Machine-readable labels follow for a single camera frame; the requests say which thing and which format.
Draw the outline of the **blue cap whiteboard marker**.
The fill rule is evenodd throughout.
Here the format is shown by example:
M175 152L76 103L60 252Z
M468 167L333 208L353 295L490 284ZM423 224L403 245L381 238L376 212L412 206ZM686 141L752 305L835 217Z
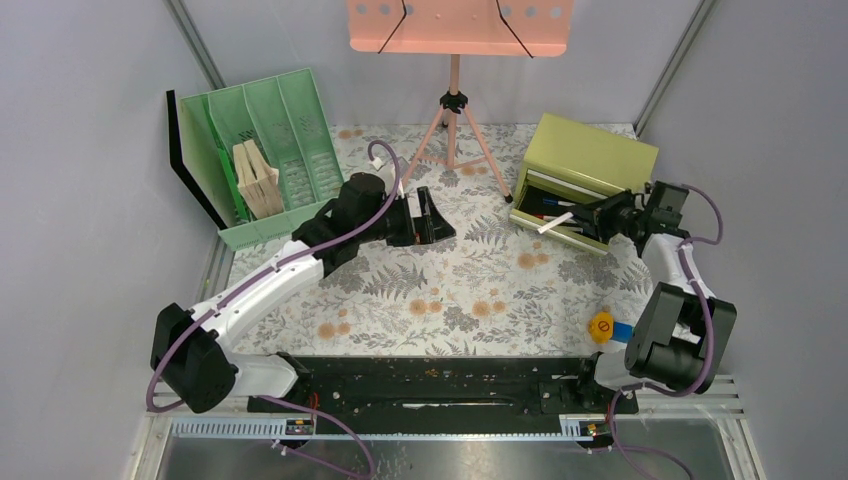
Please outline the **blue cap whiteboard marker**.
M555 218L550 219L547 223L545 223L544 225L540 226L540 227L537 229L537 232L538 232L539 234L544 234L544 233L546 233L547 231L549 231L549 230L551 230L551 229L553 229L553 228L555 228L555 227L557 227L557 226L559 226L559 225L561 225L561 224L563 224L563 223L565 223L565 222L567 222L567 221L571 220L572 218L573 218L573 214L572 214L571 212L564 213L564 214L562 214L562 215L560 215L560 216L558 216L558 217L555 217Z

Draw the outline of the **dark blue whiteboard marker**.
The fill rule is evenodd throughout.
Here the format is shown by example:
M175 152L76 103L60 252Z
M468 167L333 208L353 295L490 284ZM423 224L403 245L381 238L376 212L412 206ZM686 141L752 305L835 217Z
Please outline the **dark blue whiteboard marker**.
M578 203L578 202L558 200L558 199L553 199L553 198L543 198L542 199L542 206L545 209L551 210L551 211L556 210L558 212L573 211L575 209L585 209L586 207L589 207L591 205L592 205L591 202L589 202L589 203Z

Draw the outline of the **yellow-green drawer cabinet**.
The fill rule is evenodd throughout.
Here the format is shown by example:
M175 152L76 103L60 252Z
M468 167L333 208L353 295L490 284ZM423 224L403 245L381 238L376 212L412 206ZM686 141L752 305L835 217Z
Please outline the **yellow-green drawer cabinet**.
M546 221L532 214L563 214L545 209L543 198L589 203L640 191L652 177L658 153L656 146L545 113L520 164L509 221L537 232Z

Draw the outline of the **purple 52-storey treehouse book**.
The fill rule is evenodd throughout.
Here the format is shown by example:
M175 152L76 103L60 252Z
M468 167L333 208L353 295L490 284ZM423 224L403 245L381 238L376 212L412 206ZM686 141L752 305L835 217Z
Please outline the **purple 52-storey treehouse book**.
M266 218L270 211L261 188L267 177L264 157L253 139L233 146L233 159L237 175L237 188L250 211L257 219Z

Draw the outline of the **green plastic folder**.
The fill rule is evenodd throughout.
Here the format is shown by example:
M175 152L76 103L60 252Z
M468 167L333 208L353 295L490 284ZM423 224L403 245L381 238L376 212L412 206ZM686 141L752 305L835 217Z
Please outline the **green plastic folder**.
M235 222L237 225L247 223L251 219L251 216L249 214L248 208L243 197L238 191L235 170L231 156L227 152L226 145L222 137L220 136L217 126L212 118L209 94L203 93L202 98L204 114L206 116L212 138L216 145L216 152L221 163L221 167L227 185L227 190L234 203L234 210L236 215Z

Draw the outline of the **white sketch pad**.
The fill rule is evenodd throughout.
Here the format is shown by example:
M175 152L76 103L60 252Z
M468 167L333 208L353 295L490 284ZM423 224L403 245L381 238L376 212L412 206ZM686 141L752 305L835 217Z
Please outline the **white sketch pad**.
M173 172L220 230L236 215L202 104L202 94L165 93L169 161Z

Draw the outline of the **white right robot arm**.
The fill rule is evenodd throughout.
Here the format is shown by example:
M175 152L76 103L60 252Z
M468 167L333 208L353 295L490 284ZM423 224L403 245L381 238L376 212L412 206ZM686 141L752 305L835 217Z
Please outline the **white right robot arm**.
M656 181L643 206L636 193L624 190L570 207L577 224L598 239L630 239L654 283L625 349L582 361L573 396L583 410L601 410L613 390L647 387L682 397L711 386L737 309L707 287L693 258L695 244L717 245L722 238L693 236L680 226L682 208L694 190Z

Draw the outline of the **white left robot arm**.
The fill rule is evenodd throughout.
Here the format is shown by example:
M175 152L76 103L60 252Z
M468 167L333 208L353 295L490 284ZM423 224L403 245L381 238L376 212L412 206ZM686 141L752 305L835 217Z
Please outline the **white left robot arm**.
M365 243L411 247L455 235L428 188L401 194L376 175L357 173L272 258L235 286L191 308L172 303L159 312L151 382L164 382L176 403L194 413L205 413L229 397L257 396L272 396L285 410L299 410L309 401L308 381L279 354L236 353L241 338L294 294L352 261Z

